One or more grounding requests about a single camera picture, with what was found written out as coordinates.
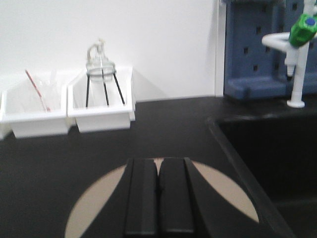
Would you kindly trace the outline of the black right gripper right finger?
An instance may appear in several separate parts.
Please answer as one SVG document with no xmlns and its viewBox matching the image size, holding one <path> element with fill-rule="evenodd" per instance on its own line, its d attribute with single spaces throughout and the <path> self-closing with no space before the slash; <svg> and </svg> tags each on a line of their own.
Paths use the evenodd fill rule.
<svg viewBox="0 0 317 238">
<path fill-rule="evenodd" d="M 211 188 L 189 158 L 165 158 L 159 171 L 162 236 L 209 236 L 198 193 Z"/>
</svg>

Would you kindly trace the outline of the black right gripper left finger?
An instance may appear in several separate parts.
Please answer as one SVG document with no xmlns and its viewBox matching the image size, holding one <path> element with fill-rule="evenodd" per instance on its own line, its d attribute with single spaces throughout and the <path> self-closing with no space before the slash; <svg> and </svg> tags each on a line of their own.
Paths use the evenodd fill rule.
<svg viewBox="0 0 317 238">
<path fill-rule="evenodd" d="M 157 167 L 153 160 L 133 162 L 127 204 L 125 236 L 156 236 L 157 229 Z"/>
</svg>

